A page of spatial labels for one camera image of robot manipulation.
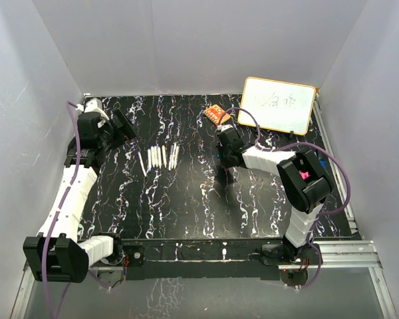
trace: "black bracket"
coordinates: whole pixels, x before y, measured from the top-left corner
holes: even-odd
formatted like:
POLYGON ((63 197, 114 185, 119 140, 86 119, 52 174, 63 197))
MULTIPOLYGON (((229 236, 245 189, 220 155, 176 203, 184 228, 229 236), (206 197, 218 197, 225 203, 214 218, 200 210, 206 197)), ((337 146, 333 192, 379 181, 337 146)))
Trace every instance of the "black bracket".
POLYGON ((299 211, 310 213, 317 203, 324 203, 335 188, 313 150, 297 152, 281 161, 277 169, 289 202, 299 211))
MULTIPOLYGON (((27 237, 23 250, 37 281, 43 281, 41 259, 45 237, 27 237)), ((47 247, 47 281, 82 282, 88 271, 88 255, 72 239, 51 238, 47 247)))

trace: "whiteboard frame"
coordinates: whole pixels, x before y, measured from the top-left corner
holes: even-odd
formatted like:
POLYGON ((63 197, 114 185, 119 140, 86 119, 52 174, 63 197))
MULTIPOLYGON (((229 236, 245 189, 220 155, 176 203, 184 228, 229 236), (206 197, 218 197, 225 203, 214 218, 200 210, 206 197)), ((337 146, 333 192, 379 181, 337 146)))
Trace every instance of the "whiteboard frame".
MULTIPOLYGON (((245 87, 247 86, 247 81, 248 81, 249 78, 254 78, 256 80, 265 80, 265 81, 269 81, 269 82, 278 82, 278 83, 284 83, 284 84, 291 84, 291 85, 296 85, 296 86, 306 86, 307 88, 313 88, 313 98, 312 98, 312 101, 311 101, 311 110, 309 112, 309 119, 307 121, 306 131, 304 133, 294 132, 294 135, 305 136, 307 134, 307 132, 309 131, 309 125, 311 124, 312 111, 313 111, 313 102, 315 101, 315 97, 317 95, 317 88, 315 88, 314 86, 311 86, 311 85, 271 80, 270 78, 257 78, 255 76, 249 76, 248 78, 245 79, 245 82, 244 82, 244 89, 243 89, 243 92, 242 92, 241 104, 239 105, 240 108, 242 108, 242 104, 243 104, 243 100, 244 100, 245 87)), ((254 124, 240 122, 239 121, 239 115, 240 114, 241 114, 241 112, 238 112, 237 121, 238 121, 239 124, 245 125, 245 126, 251 126, 251 127, 255 128, 254 124)), ((291 133, 290 131, 277 130, 275 128, 268 128, 266 126, 260 126, 260 128, 263 128, 264 130, 272 130, 272 131, 276 131, 276 132, 291 133)))

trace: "black marble tabletop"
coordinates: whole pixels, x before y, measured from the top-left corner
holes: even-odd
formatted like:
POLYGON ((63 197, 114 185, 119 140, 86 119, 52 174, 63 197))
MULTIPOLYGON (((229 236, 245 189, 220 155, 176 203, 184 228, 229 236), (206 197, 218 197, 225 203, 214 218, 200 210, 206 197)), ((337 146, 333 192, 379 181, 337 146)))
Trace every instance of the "black marble tabletop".
MULTIPOLYGON (((262 171, 217 168, 215 125, 203 111, 218 104, 239 106, 240 94, 193 96, 125 96, 100 98, 109 110, 119 106, 138 127, 138 137, 114 150, 100 170, 84 208, 79 236, 119 233, 123 239, 212 239, 282 237, 291 205, 281 180, 262 171), (178 165, 153 169, 144 177, 138 151, 147 166, 147 149, 180 145, 178 165)), ((255 128, 235 123, 244 142, 255 139, 255 128)), ((304 137, 262 131, 261 143, 279 147, 323 141, 315 117, 304 137)), ((335 191, 324 210, 340 205, 335 191)), ((345 214, 322 216, 316 236, 349 237, 345 214)))

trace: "white chalk stick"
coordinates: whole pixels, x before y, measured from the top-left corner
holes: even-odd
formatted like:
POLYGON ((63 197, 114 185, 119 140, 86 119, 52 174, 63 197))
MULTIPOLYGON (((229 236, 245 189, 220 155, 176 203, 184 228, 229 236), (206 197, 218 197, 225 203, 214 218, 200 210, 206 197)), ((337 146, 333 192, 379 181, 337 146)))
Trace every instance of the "white chalk stick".
POLYGON ((176 166, 177 166, 177 164, 178 164, 179 149, 180 149, 180 147, 179 147, 179 145, 178 145, 178 146, 176 147, 176 151, 175 151, 176 155, 175 155, 175 160, 174 160, 174 168, 176 168, 176 166))
POLYGON ((173 147, 174 145, 172 144, 172 148, 170 148, 170 158, 168 160, 168 170, 172 170, 172 165, 173 165, 173 147))
POLYGON ((163 164, 164 164, 164 168, 167 168, 166 147, 163 145, 163 146, 161 147, 161 149, 162 149, 162 161, 163 161, 163 164))
POLYGON ((176 167, 176 148, 177 148, 177 145, 176 145, 176 143, 174 143, 172 169, 174 169, 176 167))
POLYGON ((161 150, 160 150, 159 146, 156 146, 156 149, 157 149, 157 154, 158 154, 158 166, 161 169, 161 165, 162 165, 162 162, 161 162, 161 150))
POLYGON ((152 168, 152 162, 151 162, 151 149, 148 148, 148 171, 150 171, 152 168))
POLYGON ((139 155, 139 160, 140 160, 140 166, 142 166, 142 171, 144 172, 144 176, 146 177, 146 171, 145 171, 145 167, 144 167, 144 161, 142 160, 142 154, 140 152, 138 152, 139 155))
POLYGON ((151 160, 152 160, 152 168, 154 168, 155 167, 154 147, 151 147, 151 160))
POLYGON ((158 152, 156 146, 154 146, 154 154, 155 154, 155 167, 158 167, 158 152))

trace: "gray floor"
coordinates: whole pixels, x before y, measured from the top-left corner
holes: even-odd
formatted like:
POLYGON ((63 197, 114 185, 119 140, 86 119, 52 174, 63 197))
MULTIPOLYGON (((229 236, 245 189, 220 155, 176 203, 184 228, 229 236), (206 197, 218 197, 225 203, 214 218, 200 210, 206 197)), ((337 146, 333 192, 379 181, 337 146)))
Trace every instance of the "gray floor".
MULTIPOLYGON (((51 286, 57 304, 65 285, 51 286)), ((40 282, 35 282, 25 318, 47 318, 40 282)), ((327 268, 300 293, 285 290, 280 282, 255 278, 126 281, 107 293, 88 277, 71 285, 59 318, 377 319, 383 315, 367 268, 327 268)))

